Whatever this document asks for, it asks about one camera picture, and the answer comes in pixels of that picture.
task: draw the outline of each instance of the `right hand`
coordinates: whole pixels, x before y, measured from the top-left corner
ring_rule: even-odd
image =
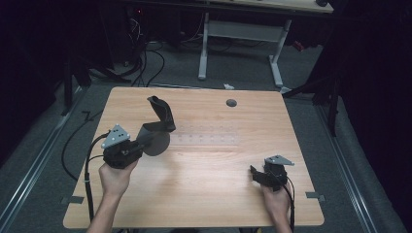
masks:
[[[286,231],[278,230],[278,232],[292,232],[287,231],[288,229],[291,230],[289,227],[288,215],[288,211],[291,206],[291,199],[288,193],[283,187],[281,187],[278,191],[273,191],[273,188],[262,184],[260,185],[260,187],[264,195],[265,208],[269,213],[273,223],[275,224],[276,229],[286,229]],[[291,192],[289,183],[287,183],[285,187],[289,192]]]

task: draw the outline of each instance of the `finger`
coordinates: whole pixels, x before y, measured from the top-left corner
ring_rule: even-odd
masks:
[[[139,162],[139,159],[130,163],[127,167],[124,168],[124,170],[130,171],[130,172],[133,171],[133,169],[136,167],[138,162]]]

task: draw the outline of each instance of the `metal frame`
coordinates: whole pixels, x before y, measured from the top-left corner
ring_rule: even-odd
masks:
[[[247,23],[227,22],[210,20],[209,13],[205,14],[203,27],[203,46],[200,53],[199,74],[200,80],[206,80],[207,73],[207,44],[209,36],[237,38],[264,42],[276,42],[278,45],[273,55],[269,56],[269,63],[272,69],[273,80],[278,87],[283,86],[282,77],[279,71],[278,59],[282,51],[282,47],[288,36],[292,20],[287,19],[283,27],[264,26]]]

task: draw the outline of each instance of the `dark background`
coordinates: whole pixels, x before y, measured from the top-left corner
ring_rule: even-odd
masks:
[[[412,130],[410,108],[412,42],[410,1],[332,1],[335,15],[359,22],[330,24],[296,20],[287,44],[325,45],[308,83],[339,74],[342,96],[359,142],[406,228],[412,205],[410,184]],[[122,7],[41,1],[2,2],[0,69],[2,124],[1,164],[31,123],[55,99],[64,63],[77,53],[113,68],[130,60],[127,24]],[[201,13],[145,11],[148,38],[178,47],[197,29]],[[328,85],[313,89],[322,91]]]

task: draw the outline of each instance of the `black curved device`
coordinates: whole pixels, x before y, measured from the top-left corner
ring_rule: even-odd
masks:
[[[123,169],[133,163],[143,152],[150,156],[163,153],[170,144],[169,133],[176,129],[169,105],[156,96],[148,98],[160,121],[144,123],[135,141],[130,135],[116,125],[102,144],[103,160],[113,168]]]
[[[288,173],[285,171],[284,165],[294,165],[292,162],[282,157],[275,155],[264,159],[264,173],[251,165],[252,178],[255,182],[272,187],[273,191],[277,191],[281,186],[288,182]]]

